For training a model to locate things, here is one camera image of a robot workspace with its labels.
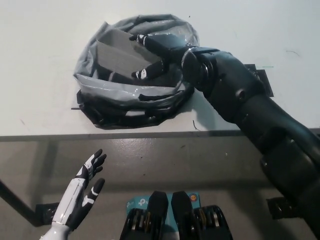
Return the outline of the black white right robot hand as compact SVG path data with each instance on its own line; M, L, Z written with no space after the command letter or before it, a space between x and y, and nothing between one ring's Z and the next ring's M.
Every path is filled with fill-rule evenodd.
M174 34L135 34L129 37L142 45L160 60L147 67L134 71L131 77L138 80L153 80L166 74L171 64L181 65L182 58L188 49L194 46Z

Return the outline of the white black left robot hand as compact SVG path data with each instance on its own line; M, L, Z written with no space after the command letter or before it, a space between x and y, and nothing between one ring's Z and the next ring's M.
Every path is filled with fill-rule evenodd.
M71 179L52 219L52 225L67 227L74 231L82 223L98 198L105 179L99 178L90 191L85 191L94 176L103 170L107 155L99 149L81 166L75 177Z

